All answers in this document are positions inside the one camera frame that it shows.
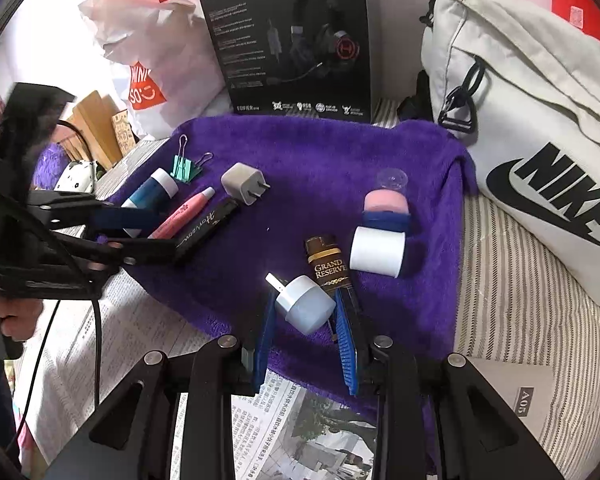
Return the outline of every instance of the binder clip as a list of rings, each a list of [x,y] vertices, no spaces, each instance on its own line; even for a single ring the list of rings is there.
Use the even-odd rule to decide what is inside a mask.
[[[184,184],[189,184],[202,171],[202,165],[214,158],[214,154],[207,152],[196,162],[191,162],[184,156],[184,149],[187,145],[187,136],[180,136],[180,149],[178,154],[173,157],[173,169],[170,175]]]

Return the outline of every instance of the pink pen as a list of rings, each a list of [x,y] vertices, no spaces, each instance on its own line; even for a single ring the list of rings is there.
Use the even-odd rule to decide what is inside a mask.
[[[202,211],[216,190],[207,187],[203,192],[192,196],[167,218],[160,227],[149,235],[149,238],[168,240],[173,238],[180,229],[193,220]]]

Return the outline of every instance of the purple plush object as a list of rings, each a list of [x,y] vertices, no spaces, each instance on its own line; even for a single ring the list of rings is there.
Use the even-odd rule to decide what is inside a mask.
[[[243,207],[186,267],[127,267],[149,294],[211,336],[231,332],[257,306],[268,272],[286,280],[312,277],[305,239],[336,235],[348,262],[376,174],[400,168],[409,176],[407,197],[414,217],[407,269],[396,280],[354,272],[356,291],[379,333],[416,354],[443,358],[452,351],[462,195],[476,192],[477,185],[467,151],[446,130],[423,121],[385,130],[285,117],[196,119],[178,127],[112,201],[128,198],[157,168],[171,171],[181,134],[189,139],[187,158],[197,160],[205,152],[214,158],[192,184],[180,184],[169,212],[207,186],[217,191],[215,205],[225,196],[220,177],[236,162],[259,168],[271,189]],[[349,396],[327,326],[305,337],[278,316],[269,367],[367,415],[375,411],[373,399]]]
[[[52,142],[40,154],[36,171],[33,173],[33,185],[42,189],[55,188],[69,162],[71,160],[64,148]]]

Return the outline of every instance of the pink lid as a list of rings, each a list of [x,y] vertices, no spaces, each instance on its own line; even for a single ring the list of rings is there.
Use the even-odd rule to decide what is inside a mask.
[[[402,193],[391,189],[376,189],[365,196],[365,211],[409,214],[409,204]]]

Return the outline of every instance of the black box with white script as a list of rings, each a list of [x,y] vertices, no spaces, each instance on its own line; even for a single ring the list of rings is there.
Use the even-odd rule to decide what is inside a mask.
[[[369,123],[378,0],[200,0],[234,110]]]

